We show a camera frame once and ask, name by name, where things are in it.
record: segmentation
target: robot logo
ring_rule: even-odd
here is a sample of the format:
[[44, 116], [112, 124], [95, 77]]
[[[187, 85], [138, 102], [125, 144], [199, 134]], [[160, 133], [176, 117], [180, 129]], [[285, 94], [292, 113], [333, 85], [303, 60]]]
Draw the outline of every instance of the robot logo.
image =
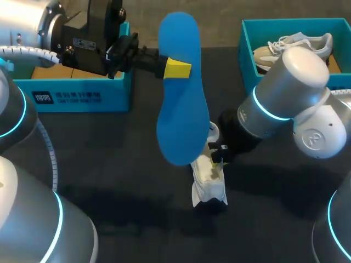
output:
[[305, 130], [302, 134], [302, 141], [311, 150], [322, 150], [325, 147], [323, 134], [316, 129]]

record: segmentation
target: white sneaker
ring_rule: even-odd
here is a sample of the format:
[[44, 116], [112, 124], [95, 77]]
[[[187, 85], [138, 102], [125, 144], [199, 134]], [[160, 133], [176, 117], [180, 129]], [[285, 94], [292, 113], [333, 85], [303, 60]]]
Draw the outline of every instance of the white sneaker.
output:
[[268, 71], [287, 48], [296, 46], [307, 48], [326, 61], [333, 50], [333, 37], [330, 33], [321, 37], [308, 37], [301, 32], [280, 37], [277, 42], [268, 42], [268, 46], [257, 48], [253, 52], [256, 66]]
[[216, 142], [219, 139], [219, 129], [214, 123], [210, 123], [207, 142], [202, 154], [191, 163], [193, 169], [194, 183], [191, 197], [193, 206], [196, 207], [200, 202], [207, 202], [216, 198], [228, 205], [227, 195], [225, 194], [225, 183], [223, 173], [223, 162], [213, 164], [209, 142]]

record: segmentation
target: blue storage bin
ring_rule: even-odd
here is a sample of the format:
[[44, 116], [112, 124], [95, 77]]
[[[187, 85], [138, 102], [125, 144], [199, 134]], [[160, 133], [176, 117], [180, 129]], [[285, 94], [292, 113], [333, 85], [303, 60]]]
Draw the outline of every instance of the blue storage bin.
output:
[[311, 37], [327, 32], [333, 35], [333, 55], [341, 74], [330, 74], [328, 87], [351, 88], [351, 28], [345, 19], [262, 19], [242, 21], [238, 58], [247, 93], [264, 77], [257, 72], [252, 52], [268, 41], [278, 41], [297, 32]]
[[[120, 35], [130, 35], [129, 23]], [[38, 112], [127, 112], [132, 73], [114, 80], [90, 79], [16, 79], [15, 83], [36, 102]]]

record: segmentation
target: printed logo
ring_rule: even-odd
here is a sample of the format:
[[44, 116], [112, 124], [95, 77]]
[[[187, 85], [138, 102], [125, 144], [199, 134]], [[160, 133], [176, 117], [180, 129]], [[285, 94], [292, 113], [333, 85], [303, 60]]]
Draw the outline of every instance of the printed logo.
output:
[[302, 134], [302, 141], [311, 150], [322, 150], [325, 148], [325, 138], [316, 129], [305, 130]]
[[50, 92], [32, 92], [32, 95], [37, 104], [54, 104]]

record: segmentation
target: black mat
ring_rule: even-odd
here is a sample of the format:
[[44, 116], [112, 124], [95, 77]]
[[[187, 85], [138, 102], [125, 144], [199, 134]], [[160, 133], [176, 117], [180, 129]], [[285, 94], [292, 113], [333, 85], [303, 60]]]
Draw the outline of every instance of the black mat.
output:
[[[211, 120], [245, 97], [235, 48], [203, 51]], [[128, 114], [42, 114], [59, 161], [59, 192], [100, 234], [104, 262], [314, 262], [313, 220], [348, 172], [350, 147], [326, 161], [304, 156], [291, 125], [225, 169], [229, 206], [195, 211], [189, 167], [173, 167], [156, 141], [162, 82], [135, 74]], [[38, 134], [5, 154], [51, 183]]]

